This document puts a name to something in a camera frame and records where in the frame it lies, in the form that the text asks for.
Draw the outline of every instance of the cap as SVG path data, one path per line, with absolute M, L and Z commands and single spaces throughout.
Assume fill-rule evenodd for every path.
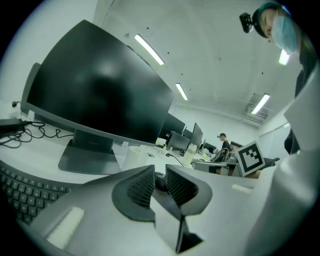
M 262 36 L 263 38 L 267 38 L 265 33 L 263 32 L 261 26 L 260 26 L 260 17 L 261 14 L 264 10 L 266 9 L 278 9 L 281 5 L 275 3 L 275 2 L 267 2 L 263 5 L 260 6 L 259 9 L 257 9 L 254 14 L 252 15 L 252 22 L 253 22 L 253 27 L 255 29 L 255 31 Z

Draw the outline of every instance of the light fixture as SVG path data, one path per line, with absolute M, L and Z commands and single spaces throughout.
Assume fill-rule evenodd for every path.
M 263 106 L 266 104 L 267 100 L 269 100 L 270 95 L 265 93 L 260 100 L 259 104 L 255 107 L 255 109 L 251 112 L 251 114 L 255 115 Z
M 163 65 L 165 62 L 160 58 L 160 56 L 156 53 L 156 51 L 151 47 L 150 44 L 147 43 L 146 40 L 144 40 L 141 35 L 137 34 L 134 37 L 135 40 L 137 40 L 150 54 L 154 59 L 160 64 Z
M 287 65 L 289 58 L 290 55 L 285 50 L 282 50 L 280 54 L 279 63 L 282 65 Z
M 179 92 L 181 93 L 182 97 L 184 98 L 185 101 L 188 100 L 184 90 L 182 89 L 181 87 L 181 84 L 180 83 L 176 83 L 175 86 L 178 88 Z

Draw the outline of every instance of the bottle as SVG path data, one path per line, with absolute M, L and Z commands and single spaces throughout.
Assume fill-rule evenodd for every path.
M 190 165 L 192 159 L 194 158 L 194 155 L 196 154 L 196 151 L 197 151 L 197 146 L 191 143 L 189 145 L 188 149 L 185 151 L 183 159 L 182 159 L 181 162 L 185 166 Z

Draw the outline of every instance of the white ceiling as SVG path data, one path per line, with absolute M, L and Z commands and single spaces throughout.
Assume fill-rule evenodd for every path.
M 293 99 L 302 68 L 298 57 L 280 65 L 280 49 L 255 31 L 243 32 L 239 15 L 253 14 L 264 2 L 99 0 L 94 20 L 150 64 L 176 93 L 176 104 L 248 118 L 245 110 L 253 94 L 268 93 L 270 117 Z M 164 65 L 134 39 L 136 34 L 148 41 Z M 181 83 L 188 101 L 176 83 Z

